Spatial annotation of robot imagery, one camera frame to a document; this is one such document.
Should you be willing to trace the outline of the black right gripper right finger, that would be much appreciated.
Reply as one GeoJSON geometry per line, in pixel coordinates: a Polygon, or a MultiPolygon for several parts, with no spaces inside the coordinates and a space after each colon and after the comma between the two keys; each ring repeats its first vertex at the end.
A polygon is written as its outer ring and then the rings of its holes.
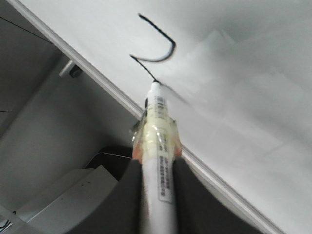
{"type": "Polygon", "coordinates": [[[173,162],[179,234],[260,234],[236,216],[199,181],[185,159],[173,162]]]}

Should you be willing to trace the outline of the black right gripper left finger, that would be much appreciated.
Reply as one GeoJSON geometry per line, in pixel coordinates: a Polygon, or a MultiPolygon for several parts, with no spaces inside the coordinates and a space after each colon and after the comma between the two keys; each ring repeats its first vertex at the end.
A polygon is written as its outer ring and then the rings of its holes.
{"type": "Polygon", "coordinates": [[[131,160],[122,178],[69,234],[137,234],[141,205],[142,165],[131,160]]]}

